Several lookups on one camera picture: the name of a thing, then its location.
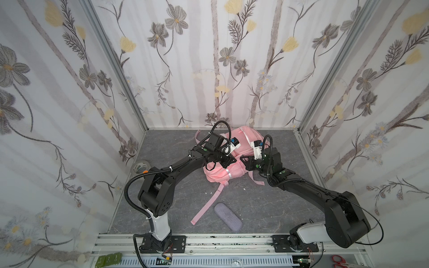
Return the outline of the pink student backpack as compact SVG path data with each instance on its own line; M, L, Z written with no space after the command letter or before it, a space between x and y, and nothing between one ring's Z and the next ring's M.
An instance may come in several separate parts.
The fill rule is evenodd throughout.
M201 217L209 210L221 195L223 189L229 185L229 181L244 176L246 173L253 178L253 173L245 169L244 164L241 162L241 156L254 156L251 143L256 140L263 140L262 135L255 129L249 126L242 126L231 131L231 138L238 138L241 146L233 151L230 155L235 157L237 162L229 165L226 169L220 164L209 163L208 168L203 168L207 180L211 183L219 183L219 187L211 199L204 205L204 207L196 214L191 220L191 224L195 225Z

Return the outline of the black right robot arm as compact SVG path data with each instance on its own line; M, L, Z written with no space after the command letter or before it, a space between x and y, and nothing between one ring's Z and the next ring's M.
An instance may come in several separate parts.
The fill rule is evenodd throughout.
M288 244L292 250L302 251L310 244L325 242L347 249L360 244L360 239L372 230L367 219L370 213L354 194L328 190L285 168L270 135L257 145L252 156L240 157L246 170L258 171L271 187L293 193L324 213L324 221L302 223L290 230Z

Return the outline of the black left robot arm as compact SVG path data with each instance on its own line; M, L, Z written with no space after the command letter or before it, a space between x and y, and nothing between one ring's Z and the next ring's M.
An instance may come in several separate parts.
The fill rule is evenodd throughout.
M230 125L217 121L209 134L196 146L188 151L188 155L168 167L152 168L147 173L141 173L131 178L125 185L124 198L133 209L144 214L150 223L150 232L134 234L133 243L137 259L144 268L146 265L141 257L142 251L155 250L166 252L172 244L172 230L168 223L168 210L173 204L175 187L185 177L194 171L212 168L220 165L227 168L236 160L231 156L232 133ZM135 204L129 196L130 186L143 178L144 182L138 194L141 206Z

